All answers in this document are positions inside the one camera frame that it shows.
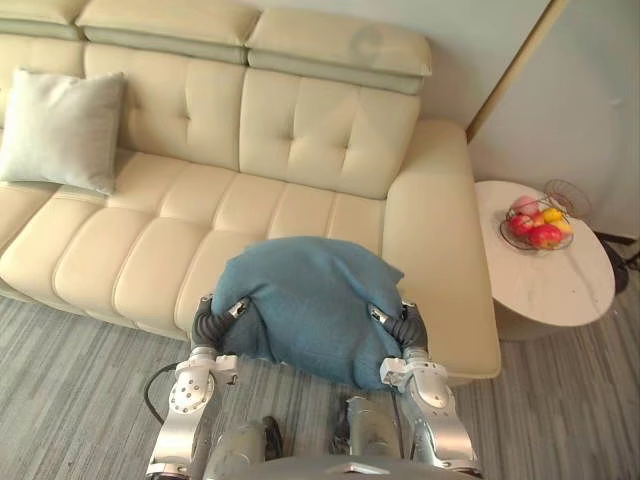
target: wall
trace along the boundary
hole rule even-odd
[[[573,0],[471,141],[478,179],[568,180],[640,236],[640,2]]]
[[[424,33],[434,75],[423,113],[467,126],[536,23],[548,0],[244,0],[258,7],[312,8]]]

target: blue cloth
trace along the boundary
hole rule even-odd
[[[225,335],[223,351],[285,362],[362,389],[385,388],[380,364],[400,349],[371,320],[367,305],[400,317],[402,276],[350,242],[290,237],[250,246],[227,263],[215,292],[217,314],[251,298]]]

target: lemon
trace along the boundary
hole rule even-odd
[[[544,217],[544,221],[546,223],[557,222],[558,220],[563,220],[562,212],[557,208],[547,208],[542,212],[542,216]]]
[[[567,222],[564,218],[562,220],[555,220],[551,222],[551,225],[555,225],[556,227],[558,227],[562,232],[562,235],[564,235],[565,237],[573,234],[573,228],[571,228],[569,222]]]

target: sofa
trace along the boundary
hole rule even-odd
[[[421,118],[422,35],[229,0],[0,0],[0,122],[19,67],[126,92],[112,195],[0,184],[3,296],[187,339],[246,246],[336,238],[404,272],[452,383],[498,374],[465,132]]]

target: throw pillow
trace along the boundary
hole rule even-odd
[[[16,70],[0,149],[0,180],[114,189],[124,75],[93,78]]]

